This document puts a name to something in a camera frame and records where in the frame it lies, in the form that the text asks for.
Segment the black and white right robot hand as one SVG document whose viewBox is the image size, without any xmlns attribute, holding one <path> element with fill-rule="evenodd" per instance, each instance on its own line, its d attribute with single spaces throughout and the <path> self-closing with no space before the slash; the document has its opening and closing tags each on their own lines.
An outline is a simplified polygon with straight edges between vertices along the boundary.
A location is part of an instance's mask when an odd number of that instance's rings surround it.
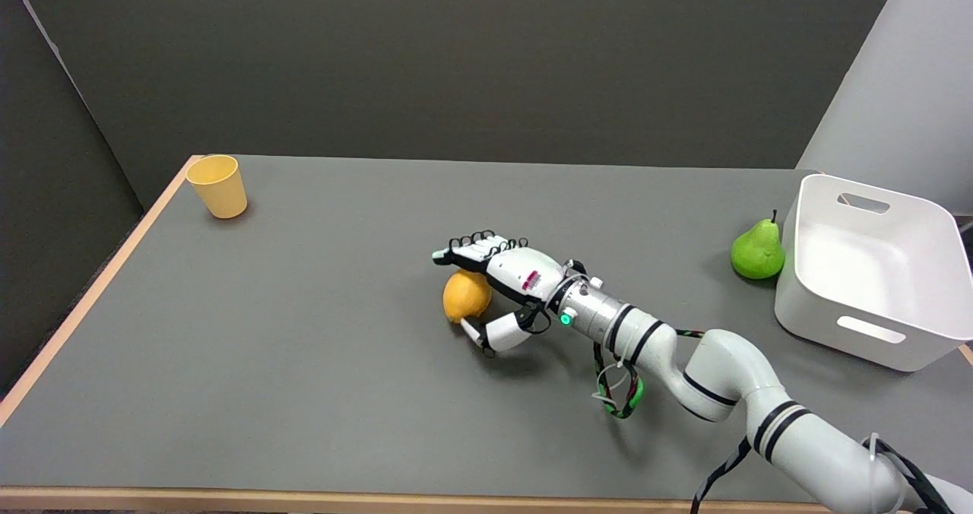
<svg viewBox="0 0 973 514">
<path fill-rule="evenodd" d="M 566 270 L 553 258 L 529 246 L 525 238 L 497 236 L 493 230 L 451 238 L 431 255 L 436 265 L 471 271 L 520 307 L 487 323 L 460 318 L 460 326 L 485 354 L 498 354 L 524 343 L 550 327 L 548 306 Z"/>
</svg>

